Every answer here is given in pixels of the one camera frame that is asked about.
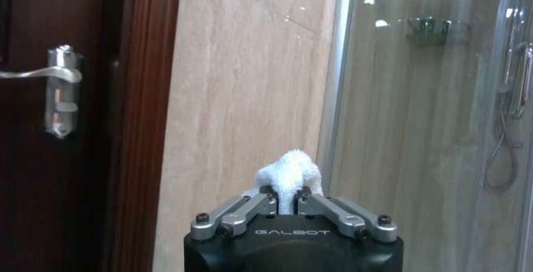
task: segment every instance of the door frame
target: door frame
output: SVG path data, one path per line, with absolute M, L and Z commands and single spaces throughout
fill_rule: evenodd
M 178 1 L 125 0 L 104 271 L 152 271 Z

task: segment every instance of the screw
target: screw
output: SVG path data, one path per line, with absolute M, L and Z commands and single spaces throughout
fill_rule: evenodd
M 62 46 L 59 46 L 59 49 L 62 50 L 62 52 L 65 52 L 66 54 L 73 52 L 73 46 L 65 44 Z
M 356 238 L 360 241 L 365 241 L 367 239 L 369 239 L 369 236 L 371 231 L 367 229 L 367 227 L 361 227 L 361 229 L 356 231 Z
M 206 223 L 209 222 L 209 213 L 200 213 L 197 215 L 197 223 Z
M 380 225 L 391 225 L 391 224 L 393 224 L 393 219 L 388 215 L 380 215 L 377 217 L 377 224 L 380 224 Z
M 234 236 L 234 228 L 229 225 L 222 225 L 221 236 L 224 239 L 232 239 L 232 237 Z

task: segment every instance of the glass shower door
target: glass shower door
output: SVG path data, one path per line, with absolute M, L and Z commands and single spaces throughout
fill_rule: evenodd
M 351 0 L 331 193 L 393 215 L 405 271 L 528 271 L 530 4 Z

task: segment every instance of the white towel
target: white towel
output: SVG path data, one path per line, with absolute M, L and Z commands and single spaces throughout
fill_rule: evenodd
M 279 193 L 279 212 L 293 214 L 293 198 L 297 191 L 308 186 L 313 194 L 323 193 L 323 176 L 312 158 L 301 150 L 292 150 L 280 160 L 258 171 L 254 189 L 244 195 L 254 197 L 260 187 L 270 185 Z

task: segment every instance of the silver door handle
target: silver door handle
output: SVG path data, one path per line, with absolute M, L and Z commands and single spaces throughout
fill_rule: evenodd
M 29 79 L 47 77 L 46 89 L 46 131 L 57 138 L 66 138 L 75 130 L 79 111 L 79 83 L 83 56 L 71 46 L 49 50 L 49 67 L 30 72 L 3 72 L 0 79 Z
M 533 44 L 522 44 L 522 48 L 524 49 L 524 62 L 520 74 L 518 75 L 518 83 L 511 105 L 511 115 L 515 119 L 520 119 L 526 112 L 526 106 L 531 94 L 533 71 Z
M 74 84 L 82 81 L 82 73 L 78 69 L 61 66 L 47 67 L 29 72 L 0 71 L 0 79 L 29 79 L 31 77 L 57 77 Z

